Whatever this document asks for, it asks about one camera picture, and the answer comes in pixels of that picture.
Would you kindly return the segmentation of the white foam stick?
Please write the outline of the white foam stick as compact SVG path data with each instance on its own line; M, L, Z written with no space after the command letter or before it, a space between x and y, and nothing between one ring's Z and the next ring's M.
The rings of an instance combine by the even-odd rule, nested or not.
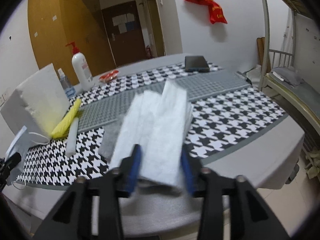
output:
M77 140L78 126L79 126L79 118L74 118L69 128L67 144L66 144L65 155L69 158L76 153L76 140Z

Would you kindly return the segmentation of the white styrofoam box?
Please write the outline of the white styrofoam box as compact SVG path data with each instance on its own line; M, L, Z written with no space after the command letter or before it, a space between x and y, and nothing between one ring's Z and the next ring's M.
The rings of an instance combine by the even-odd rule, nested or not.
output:
M50 138L69 107L51 63L15 88L1 108L1 115L14 134L26 126L28 131Z

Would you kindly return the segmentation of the small clear blue bottle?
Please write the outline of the small clear blue bottle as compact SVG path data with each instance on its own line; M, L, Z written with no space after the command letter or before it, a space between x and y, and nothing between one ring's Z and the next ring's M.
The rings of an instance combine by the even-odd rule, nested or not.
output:
M68 77L64 74L64 72L61 68L59 68L57 71L58 71L58 74L60 77L61 86L63 87L63 90L65 91L67 98L70 99L71 97L75 96L75 94L76 94L75 88L70 83Z

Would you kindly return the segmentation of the metal bunk bed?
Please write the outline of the metal bunk bed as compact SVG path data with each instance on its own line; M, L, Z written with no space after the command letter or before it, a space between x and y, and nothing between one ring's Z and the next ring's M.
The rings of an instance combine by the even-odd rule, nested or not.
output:
M259 87L274 89L286 101L289 114L305 131L303 151L319 152L319 28L301 0L281 0L288 7L283 49L270 45L270 14L262 0L264 52Z

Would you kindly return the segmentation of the red fire extinguisher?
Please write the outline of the red fire extinguisher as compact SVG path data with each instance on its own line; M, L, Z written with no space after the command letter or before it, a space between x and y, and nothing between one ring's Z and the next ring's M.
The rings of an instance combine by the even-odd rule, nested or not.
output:
M146 54L147 54L148 59L152 58L152 51L151 51L150 46L146 46Z

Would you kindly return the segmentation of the grey pillow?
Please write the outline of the grey pillow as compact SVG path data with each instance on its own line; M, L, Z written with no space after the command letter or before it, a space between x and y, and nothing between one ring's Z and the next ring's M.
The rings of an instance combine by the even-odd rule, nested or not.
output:
M293 87L297 87L298 85L304 83L304 80L295 71L292 71L287 67L273 68L272 74Z

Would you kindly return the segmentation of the dark brown door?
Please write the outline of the dark brown door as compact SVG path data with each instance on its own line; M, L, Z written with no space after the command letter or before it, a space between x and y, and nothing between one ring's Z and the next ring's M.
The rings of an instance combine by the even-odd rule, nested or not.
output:
M136 1L105 8L102 15L116 66L146 60Z

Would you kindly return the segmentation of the yellow foam net sleeve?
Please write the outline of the yellow foam net sleeve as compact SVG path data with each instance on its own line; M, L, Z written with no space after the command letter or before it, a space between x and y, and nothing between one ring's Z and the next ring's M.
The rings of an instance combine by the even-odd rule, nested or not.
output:
M81 106L81 99L76 99L76 101L74 102L69 112L60 121L60 123L53 129L51 133L51 137L53 139L59 139L65 136L67 130L69 129L74 118L76 117L80 106Z

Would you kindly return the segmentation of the black smartphone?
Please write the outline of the black smartphone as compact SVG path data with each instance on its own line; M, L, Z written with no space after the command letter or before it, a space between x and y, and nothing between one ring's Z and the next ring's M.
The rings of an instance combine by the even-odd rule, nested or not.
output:
M184 69L186 72L210 72L210 67L203 56L186 56L184 62Z

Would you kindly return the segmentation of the wooden wardrobe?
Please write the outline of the wooden wardrobe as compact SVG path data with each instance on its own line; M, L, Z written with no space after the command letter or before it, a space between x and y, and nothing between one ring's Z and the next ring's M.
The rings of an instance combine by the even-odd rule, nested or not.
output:
M74 85L79 81L71 42L85 55L93 76L116 67L99 0L28 0L28 27L38 67L53 64Z

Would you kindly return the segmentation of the wooden boards leaning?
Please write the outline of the wooden boards leaning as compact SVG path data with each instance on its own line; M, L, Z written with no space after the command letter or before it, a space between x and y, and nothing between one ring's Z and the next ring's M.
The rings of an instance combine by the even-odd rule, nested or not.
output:
M264 37L257 38L257 50L258 50L259 64L261 66L263 65L263 58L264 58L264 44L265 44Z

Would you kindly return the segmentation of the white pump bottle red cap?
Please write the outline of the white pump bottle red cap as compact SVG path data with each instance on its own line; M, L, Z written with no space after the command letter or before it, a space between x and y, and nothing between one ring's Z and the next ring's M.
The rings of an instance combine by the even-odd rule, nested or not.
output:
M90 90L94 86L94 81L86 57L76 46L74 41L69 42L68 44L66 44L66 46L72 46L72 66L77 75L82 90Z

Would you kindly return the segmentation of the red snack packet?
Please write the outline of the red snack packet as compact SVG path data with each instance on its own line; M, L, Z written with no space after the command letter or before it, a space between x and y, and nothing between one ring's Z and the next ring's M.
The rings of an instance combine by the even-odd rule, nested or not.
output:
M99 81L102 83L108 83L108 82L114 80L117 77L118 73L119 73L119 71L116 69L113 71L110 71L110 72L102 75L101 77L99 77Z

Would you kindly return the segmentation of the white cloth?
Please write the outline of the white cloth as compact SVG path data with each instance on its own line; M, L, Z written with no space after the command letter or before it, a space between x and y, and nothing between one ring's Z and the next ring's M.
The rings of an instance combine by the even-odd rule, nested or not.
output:
M109 164L120 165L135 144L142 148L139 178L146 185L182 189L181 152L193 118L187 90L167 80L163 92L136 94L124 116Z

